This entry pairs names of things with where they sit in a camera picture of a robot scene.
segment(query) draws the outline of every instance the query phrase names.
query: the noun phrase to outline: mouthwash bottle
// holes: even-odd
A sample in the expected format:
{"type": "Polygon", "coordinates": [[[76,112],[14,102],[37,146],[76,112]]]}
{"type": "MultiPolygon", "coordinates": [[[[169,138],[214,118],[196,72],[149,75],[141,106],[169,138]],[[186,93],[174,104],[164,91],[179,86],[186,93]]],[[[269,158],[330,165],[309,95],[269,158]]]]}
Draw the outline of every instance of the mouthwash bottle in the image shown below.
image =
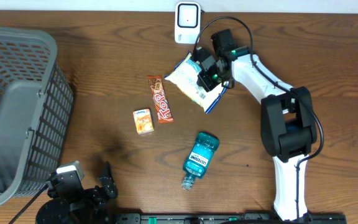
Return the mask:
{"type": "Polygon", "coordinates": [[[190,190],[196,177],[199,179],[204,177],[218,146],[219,140],[215,137],[198,133],[193,150],[183,165],[183,170],[186,172],[186,177],[181,184],[183,189],[190,190]]]}

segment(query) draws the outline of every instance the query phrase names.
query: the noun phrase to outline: red snack bar wrapper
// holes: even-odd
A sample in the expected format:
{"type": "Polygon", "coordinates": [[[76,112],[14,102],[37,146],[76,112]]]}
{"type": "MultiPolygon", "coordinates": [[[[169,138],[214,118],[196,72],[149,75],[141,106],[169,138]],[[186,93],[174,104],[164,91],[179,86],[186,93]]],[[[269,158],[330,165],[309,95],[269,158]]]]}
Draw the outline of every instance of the red snack bar wrapper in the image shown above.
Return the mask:
{"type": "Polygon", "coordinates": [[[162,78],[160,76],[147,77],[153,92],[153,100],[155,110],[157,111],[159,123],[173,122],[171,110],[169,109],[167,96],[162,86],[162,78]]]}

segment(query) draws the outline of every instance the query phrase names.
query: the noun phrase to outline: white wall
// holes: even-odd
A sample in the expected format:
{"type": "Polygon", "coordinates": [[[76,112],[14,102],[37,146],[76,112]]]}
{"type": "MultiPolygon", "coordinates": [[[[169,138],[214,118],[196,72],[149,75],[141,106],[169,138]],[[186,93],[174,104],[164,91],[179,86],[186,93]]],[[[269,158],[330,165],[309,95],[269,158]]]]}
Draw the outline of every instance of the white wall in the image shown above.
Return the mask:
{"type": "MultiPolygon", "coordinates": [[[[0,10],[172,12],[176,0],[0,0],[0,10]]],[[[198,0],[206,12],[358,13],[358,0],[198,0]]]]}

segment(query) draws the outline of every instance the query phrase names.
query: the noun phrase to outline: gray plastic crate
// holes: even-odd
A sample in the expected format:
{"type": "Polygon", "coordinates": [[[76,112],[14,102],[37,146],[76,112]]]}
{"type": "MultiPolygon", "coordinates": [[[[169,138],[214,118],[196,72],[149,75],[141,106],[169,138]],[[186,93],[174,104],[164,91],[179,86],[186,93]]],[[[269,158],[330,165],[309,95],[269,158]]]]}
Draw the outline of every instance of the gray plastic crate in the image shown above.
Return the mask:
{"type": "Polygon", "coordinates": [[[73,92],[45,32],[0,27],[0,205],[33,195],[60,162],[73,92]]]}

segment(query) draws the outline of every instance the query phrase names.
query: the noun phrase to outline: wooden tabletop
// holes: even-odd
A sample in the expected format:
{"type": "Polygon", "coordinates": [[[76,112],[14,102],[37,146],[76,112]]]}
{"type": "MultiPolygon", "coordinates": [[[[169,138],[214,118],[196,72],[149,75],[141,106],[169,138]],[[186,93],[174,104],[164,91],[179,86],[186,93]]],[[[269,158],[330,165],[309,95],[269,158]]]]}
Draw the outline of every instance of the wooden tabletop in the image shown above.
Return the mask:
{"type": "MultiPolygon", "coordinates": [[[[227,14],[204,13],[202,23],[227,14]]],[[[325,131],[323,152],[308,163],[306,204],[312,212],[342,212],[358,223],[358,15],[230,14],[254,33],[255,50],[278,78],[306,86],[325,131]]],[[[164,82],[175,122],[154,123],[138,135],[134,110],[151,108],[147,75],[169,74],[192,48],[174,41],[172,12],[0,11],[0,26],[40,29],[57,41],[58,62],[76,87],[76,102],[62,163],[79,160],[84,188],[98,184],[104,161],[112,165],[122,212],[244,213],[270,210],[275,198],[272,158],[260,139],[260,105],[241,85],[226,93],[211,114],[164,82]],[[204,179],[181,189],[181,167],[196,135],[220,140],[204,179]]],[[[245,29],[219,21],[200,45],[211,48],[214,32],[231,28],[239,45],[245,29]]],[[[0,207],[7,223],[28,201],[0,207]]],[[[34,223],[44,194],[19,219],[34,223]]]]}

